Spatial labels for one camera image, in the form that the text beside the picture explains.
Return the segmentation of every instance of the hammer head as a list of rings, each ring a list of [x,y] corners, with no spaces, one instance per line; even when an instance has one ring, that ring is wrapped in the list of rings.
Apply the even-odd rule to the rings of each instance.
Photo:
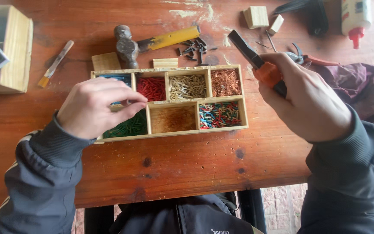
[[[116,49],[119,57],[126,62],[128,69],[138,69],[136,58],[138,57],[138,44],[132,40],[131,31],[126,25],[118,25],[114,29],[115,37],[118,40]]]

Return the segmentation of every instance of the right hand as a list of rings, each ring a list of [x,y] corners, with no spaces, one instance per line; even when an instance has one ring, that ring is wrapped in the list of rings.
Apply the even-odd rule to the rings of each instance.
[[[119,101],[124,108],[111,112],[109,105]],[[97,77],[78,83],[71,89],[57,114],[57,120],[69,134],[93,139],[131,119],[145,108],[147,101],[146,97],[132,91],[122,81]]]
[[[261,57],[281,71],[287,96],[284,99],[262,82],[259,92],[291,131],[309,142],[330,141],[349,134],[350,110],[318,73],[295,64],[285,53]]]

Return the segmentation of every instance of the red bottle cap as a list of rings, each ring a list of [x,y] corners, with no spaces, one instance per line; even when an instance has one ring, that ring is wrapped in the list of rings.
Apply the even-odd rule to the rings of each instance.
[[[349,31],[349,39],[353,41],[353,48],[360,48],[360,39],[364,37],[364,27],[353,28]]]

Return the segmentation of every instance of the glue bottle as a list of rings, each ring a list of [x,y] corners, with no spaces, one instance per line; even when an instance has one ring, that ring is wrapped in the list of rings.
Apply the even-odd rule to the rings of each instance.
[[[342,0],[342,33],[349,36],[355,49],[360,48],[360,39],[371,22],[371,0]]]

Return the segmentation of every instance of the paintbrush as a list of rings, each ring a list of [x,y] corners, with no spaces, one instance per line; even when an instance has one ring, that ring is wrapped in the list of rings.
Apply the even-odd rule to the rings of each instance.
[[[74,41],[68,41],[66,46],[61,50],[59,56],[57,56],[55,62],[51,65],[51,67],[47,70],[47,72],[44,74],[43,78],[38,82],[38,86],[44,88],[46,87],[47,83],[49,82],[50,77],[54,74],[57,66],[61,62],[61,60],[66,56],[67,52],[70,50],[70,48],[73,46]]]

